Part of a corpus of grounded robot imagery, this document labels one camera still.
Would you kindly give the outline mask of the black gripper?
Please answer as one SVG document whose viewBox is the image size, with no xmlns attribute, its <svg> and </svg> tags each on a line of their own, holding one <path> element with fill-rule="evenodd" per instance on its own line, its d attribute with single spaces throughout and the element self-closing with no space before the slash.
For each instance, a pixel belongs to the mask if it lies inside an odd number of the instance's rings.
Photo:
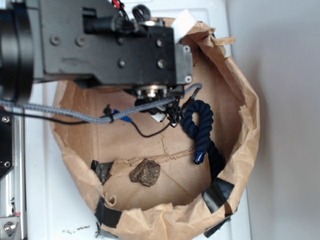
<svg viewBox="0 0 320 240">
<path fill-rule="evenodd" d="M 197 23 L 188 9 L 162 19 L 127 19 L 107 0 L 37 3 L 45 80 L 74 80 L 83 88 L 177 88 L 192 82 L 193 60 L 179 42 Z"/>
</svg>

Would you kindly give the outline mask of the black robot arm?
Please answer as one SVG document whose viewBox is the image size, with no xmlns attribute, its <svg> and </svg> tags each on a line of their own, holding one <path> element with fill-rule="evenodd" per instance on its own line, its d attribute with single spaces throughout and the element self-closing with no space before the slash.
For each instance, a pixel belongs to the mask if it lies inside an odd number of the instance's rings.
<svg viewBox="0 0 320 240">
<path fill-rule="evenodd" d="M 118 87 L 139 99 L 177 97 L 193 57 L 143 5 L 117 0 L 12 0 L 0 11 L 0 97 L 25 103 L 35 83 Z"/>
</svg>

